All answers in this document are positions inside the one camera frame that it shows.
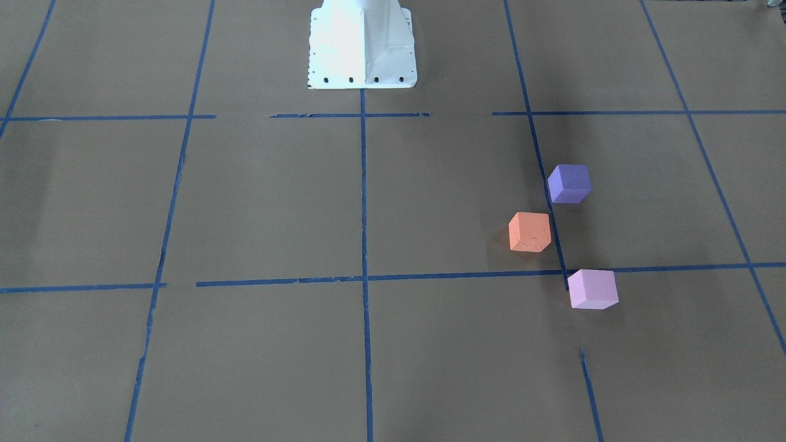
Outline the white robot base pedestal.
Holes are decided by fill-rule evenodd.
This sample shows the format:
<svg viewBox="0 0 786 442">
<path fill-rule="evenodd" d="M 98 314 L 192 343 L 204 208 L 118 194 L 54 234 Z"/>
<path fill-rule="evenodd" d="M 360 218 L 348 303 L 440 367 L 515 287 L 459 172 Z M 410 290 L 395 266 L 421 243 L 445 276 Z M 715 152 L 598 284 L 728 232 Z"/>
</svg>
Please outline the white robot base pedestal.
<svg viewBox="0 0 786 442">
<path fill-rule="evenodd" d="M 308 42 L 309 89 L 418 83 L 413 18 L 399 1 L 324 1 L 311 11 Z"/>
</svg>

